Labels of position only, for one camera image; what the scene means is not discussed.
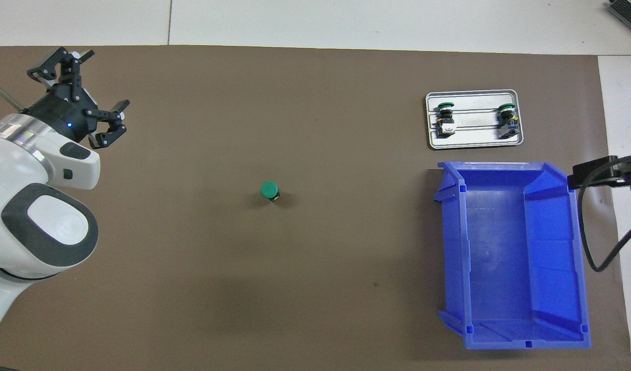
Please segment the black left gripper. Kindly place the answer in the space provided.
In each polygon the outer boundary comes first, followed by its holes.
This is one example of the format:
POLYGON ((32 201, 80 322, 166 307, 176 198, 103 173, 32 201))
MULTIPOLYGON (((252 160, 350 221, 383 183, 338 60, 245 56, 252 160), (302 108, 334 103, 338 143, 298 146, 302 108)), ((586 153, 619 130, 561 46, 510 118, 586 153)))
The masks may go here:
POLYGON ((98 109, 83 89, 80 73, 82 64, 94 54, 92 49, 80 53, 59 47, 29 68, 26 75, 44 85, 45 94, 26 108, 26 115, 41 120, 72 141, 80 142, 88 136, 91 149, 101 149, 126 133, 124 110, 131 102, 123 99, 111 111, 98 109), (108 129, 96 133, 100 122, 108 124, 108 129))

